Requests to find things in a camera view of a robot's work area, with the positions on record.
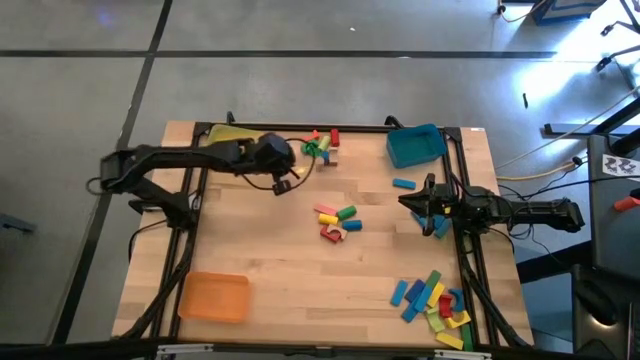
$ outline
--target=blue bin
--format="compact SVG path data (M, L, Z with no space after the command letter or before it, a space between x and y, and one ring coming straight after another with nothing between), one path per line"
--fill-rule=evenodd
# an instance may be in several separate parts
M387 151L398 169L433 161L447 152L433 124L395 130L387 134Z

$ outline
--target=wooden tabletop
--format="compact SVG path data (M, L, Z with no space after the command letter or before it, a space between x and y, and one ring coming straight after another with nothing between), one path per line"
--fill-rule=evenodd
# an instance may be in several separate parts
M193 122L168 123L163 146L190 144ZM285 137L308 134L279 133ZM463 128L463 146L473 185L499 193L484 129ZM339 165L311 174L300 188L282 196L251 188L242 178L210 172L204 194L192 271L246 275L252 291L248 320L224 324L183 320L179 338L203 342L270 344L441 347L426 319L407 324L406 308L389 304L399 279L425 279L442 273L447 288L460 279L450 231L443 239L423 237L398 204L410 191L394 188L395 177L424 181L429 172L444 182L442 161L395 169L385 148L385 134L341 133ZM455 148L449 144L455 166ZM309 157L297 154L299 167ZM179 191L184 170L156 170L153 180ZM254 176L270 186L267 176ZM194 176L194 188L197 176ZM361 232L333 244L320 237L314 203L342 208L355 205ZM148 213L141 226L162 220ZM170 229L138 235L113 334L128 330L156 295ZM490 232L482 236L491 295L505 318L532 342L511 245ZM161 334L167 334L173 296L168 300ZM487 342L482 306L475 301L480 339ZM457 330L447 330L460 336Z

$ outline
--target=white cable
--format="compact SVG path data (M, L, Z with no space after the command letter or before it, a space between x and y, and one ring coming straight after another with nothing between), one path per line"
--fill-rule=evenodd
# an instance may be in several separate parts
M584 123L584 124L582 124L582 125L578 126L577 128L575 128L575 129L573 129L573 130L569 131L568 133L565 133L565 134L563 134L563 135L558 136L557 138L555 138L555 139L553 139L553 140L549 141L549 142L548 142L548 143L546 143L546 144L542 144L542 145L538 146L537 148L535 148L535 149L533 149L533 150L530 150L530 151L528 151L528 152L526 152L526 153L524 153L524 154L522 154L522 155L520 155L520 156L518 156L518 157L515 157L515 158L513 158L513 159L511 159L511 160L507 161L506 163L504 163L504 164L502 164L502 165L500 165L500 166L496 166L496 170L497 170L497 169L500 169L500 168L503 168L503 167L505 167L505 166L507 166L507 165L509 165L509 164L512 164L512 163L514 163L514 162L516 162L516 161L518 161L518 160L522 159L523 157L525 157L525 156L527 156L527 155L533 154L534 152L536 152L536 151L538 151L538 150L542 149L543 147L549 146L549 145L553 144L554 142L556 142L556 141L558 141L558 140L560 140L560 139L564 139L564 138L566 138L567 136L570 136L570 135L571 135L571 134L573 134L574 132L576 132L576 131L578 131L578 130L582 129L583 127L585 127L585 126L587 126L587 125L591 124L592 122L594 122L594 121L598 120L602 115L606 114L609 110L611 110L611 109L613 109L614 107L616 107L616 106L617 106L618 104L620 104L624 99L626 99L627 97L629 97L629 95L633 94L633 93L634 93L634 92L636 92L638 89L640 89L640 85L638 85L638 86L634 87L634 88L633 88L633 90L631 90L631 91L629 91L628 93L626 93L626 94L622 97L622 99L620 99L620 100L616 101L616 102L615 102L615 104L613 104L613 105L609 106L606 110L604 110L604 111L603 111L603 112L601 112L600 114L598 114L598 115L594 116L591 120L587 121L586 123Z

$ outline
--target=orange plastic tray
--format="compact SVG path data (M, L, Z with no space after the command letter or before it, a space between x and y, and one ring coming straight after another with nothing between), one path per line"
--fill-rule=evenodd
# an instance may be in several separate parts
M246 276L190 272L178 315L183 319L240 323L247 318L249 293Z

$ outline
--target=toy block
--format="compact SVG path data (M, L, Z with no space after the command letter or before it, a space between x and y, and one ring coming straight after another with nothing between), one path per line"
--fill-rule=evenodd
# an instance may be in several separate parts
M439 228L436 228L436 231L435 231L436 237L438 239L442 239L447 234L447 231L449 231L450 227L451 227L451 219L445 219L442 222L442 225L440 225Z
M320 224L336 225L338 224L338 218L327 214L320 214L318 215L318 222Z
M418 214L411 212L411 216L420 224L420 227L424 228L427 226L427 219L420 217Z
M432 270L429 278L427 278L427 281L424 284L429 285L433 289L434 287L436 287L438 281L440 281L441 276L442 275L438 271Z
M344 220L344 219L348 219L348 218L352 217L353 215L356 214L356 212L358 212L356 210L356 207L351 205L349 207L346 207L346 208L338 211L338 213L336 215L338 216L338 219Z
M455 305L453 305L451 310L462 312L462 310L464 310L464 295L462 295L462 289L449 289L449 294L455 298Z
M313 210L319 212L319 213L323 213L323 214L327 214L327 215L331 215L331 216L336 216L337 211L333 208L330 208L328 206L322 205L322 204L315 204L313 206Z
M429 309L424 312L424 316L427 317L427 321L429 322L429 325L431 325L431 328L433 329L434 332L438 333L445 329L445 326L442 323L442 320L440 320L440 315L438 315L438 309L436 308Z
M340 146L340 134L338 129L331 129L331 146Z
M413 300L415 300L418 296L420 296L420 293L422 292L423 288L424 288L424 282L422 282L422 280L420 279L416 280L416 282L414 282L413 285L411 286L411 289L409 289L409 291L405 294L404 298L407 299L409 302L413 302Z
M458 326L464 325L464 324L468 323L469 321L471 321L471 318L469 317L469 314L467 313L467 310L464 310L463 312L458 313L457 315L458 316L454 315L453 317L444 319L444 322L447 323L448 327L450 327L452 329L455 329Z
M329 231L329 226L331 225L325 225L322 227L322 229L320 229L320 235L322 235L323 237L333 241L334 243L337 243L340 241L340 233L339 232L330 232Z
M422 292L415 301L416 311L423 312L424 308L427 307L427 300L431 296L431 288L429 286L425 286L422 288Z
M323 137L322 140L320 140L320 145L318 145L318 148L322 151L327 151L327 149L329 148L329 141L331 141L331 139L329 139L328 136Z
M400 303L402 302L402 297L404 296L404 292L407 291L408 287L409 287L408 282L404 280L398 281L398 284L396 285L396 289L393 291L393 296L391 297L391 305L400 306Z
M447 344L453 348L458 350L462 350L462 345L464 344L462 340L453 337L447 333L437 333L436 340L440 341L443 344Z
M323 151L322 152L322 159L324 160L324 165L329 165L329 152L328 151Z
M416 189L416 183L414 181L398 179L398 178L393 179L393 186L410 189L410 190Z
M440 316L445 319L453 316L453 313L451 312L451 301L453 301L453 296L451 295L441 295L440 299L438 299Z
M329 164L328 166L338 166L338 148L329 148Z
M415 319L416 315L418 315L418 312L416 311L414 304L410 303L402 313L402 318L404 319L404 321L410 323L413 321L413 319Z
M360 220L343 221L342 228L347 231L360 231L362 230L362 221Z
M344 229L341 229L339 227L337 227L336 225L327 225L327 232L329 234L331 234L334 231L337 231L338 233L340 233L340 241L343 241L344 239L347 238L347 231Z
M438 304L438 299L442 292L444 291L444 285L442 283L437 283L436 286L433 287L433 292L431 293L431 297L429 301L427 301L427 305L431 307L435 307Z
M311 141L311 140L318 140L319 138L320 138L320 133L318 133L318 130L313 130L311 135L303 137L302 140Z
M462 325L462 341L464 342L464 351L473 351L473 341L471 340L471 327L469 324Z

